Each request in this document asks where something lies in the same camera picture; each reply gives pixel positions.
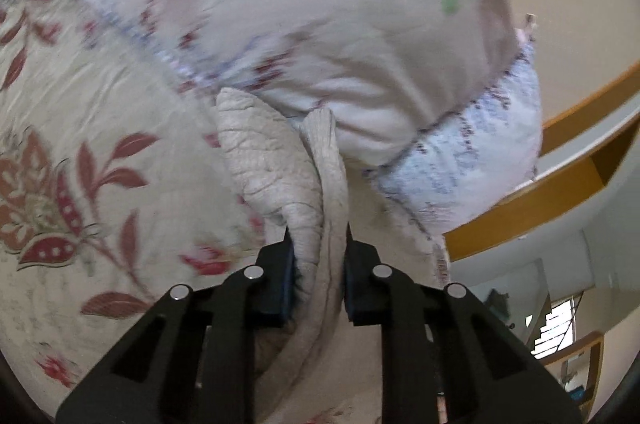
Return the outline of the beige cable-knit sweater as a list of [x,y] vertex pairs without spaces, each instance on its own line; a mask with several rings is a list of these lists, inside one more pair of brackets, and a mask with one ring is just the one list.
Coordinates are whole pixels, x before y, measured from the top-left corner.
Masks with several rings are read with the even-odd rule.
[[288,229],[295,256],[293,320],[257,337],[258,422],[380,422],[381,337],[353,328],[343,306],[348,186],[332,112],[317,109],[294,126],[225,88],[216,123],[241,196],[269,228]]

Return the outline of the window with hanging clothes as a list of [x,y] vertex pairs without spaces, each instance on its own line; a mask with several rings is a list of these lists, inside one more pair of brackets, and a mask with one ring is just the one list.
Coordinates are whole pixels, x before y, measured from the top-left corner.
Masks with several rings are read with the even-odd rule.
[[551,307],[551,311],[544,316],[544,324],[540,328],[539,335],[529,346],[530,352],[536,359],[549,357],[575,342],[576,316],[581,303],[582,293],[567,297]]

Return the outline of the floral bed sheet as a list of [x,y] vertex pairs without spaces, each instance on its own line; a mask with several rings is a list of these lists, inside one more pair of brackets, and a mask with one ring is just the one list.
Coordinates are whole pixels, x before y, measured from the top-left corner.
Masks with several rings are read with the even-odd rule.
[[53,418],[171,285],[277,239],[216,99],[84,0],[1,0],[1,352]]

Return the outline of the blue pink floral right pillow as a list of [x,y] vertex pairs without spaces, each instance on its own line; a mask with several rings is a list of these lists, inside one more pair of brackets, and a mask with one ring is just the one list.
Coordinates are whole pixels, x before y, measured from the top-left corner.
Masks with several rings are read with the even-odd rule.
[[511,67],[477,99],[368,174],[420,230],[442,236],[487,212],[534,175],[542,143],[536,17],[516,30]]

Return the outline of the wooden headboard frame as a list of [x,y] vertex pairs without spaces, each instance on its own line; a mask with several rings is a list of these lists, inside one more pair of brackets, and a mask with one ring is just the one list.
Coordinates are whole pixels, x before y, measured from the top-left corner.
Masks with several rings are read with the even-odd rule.
[[454,262],[548,224],[605,189],[639,136],[639,66],[544,125],[549,162],[533,181],[445,236]]

